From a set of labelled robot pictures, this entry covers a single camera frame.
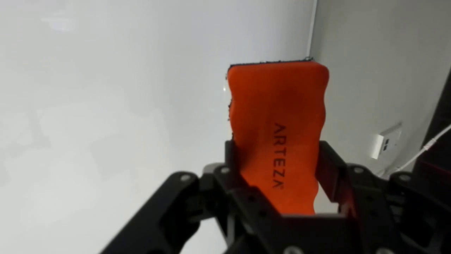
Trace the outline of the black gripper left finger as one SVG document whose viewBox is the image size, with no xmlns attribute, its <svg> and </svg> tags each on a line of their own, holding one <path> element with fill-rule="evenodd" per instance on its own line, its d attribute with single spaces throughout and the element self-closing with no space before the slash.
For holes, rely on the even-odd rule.
<svg viewBox="0 0 451 254">
<path fill-rule="evenodd" d="M 100 254 L 180 254 L 207 219 L 223 233 L 224 254 L 281 254 L 271 233 L 276 214 L 240 176 L 237 157 L 227 142 L 224 163 L 206 166 L 200 177 L 172 174 Z"/>
</svg>

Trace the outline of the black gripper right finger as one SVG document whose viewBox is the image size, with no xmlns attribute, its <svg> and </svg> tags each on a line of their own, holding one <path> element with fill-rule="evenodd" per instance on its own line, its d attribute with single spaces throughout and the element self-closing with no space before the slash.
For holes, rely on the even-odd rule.
<svg viewBox="0 0 451 254">
<path fill-rule="evenodd" d="M 326 254 L 451 254 L 448 173 L 426 169 L 382 180 L 321 142 L 316 177 L 338 205 L 321 245 Z"/>
</svg>

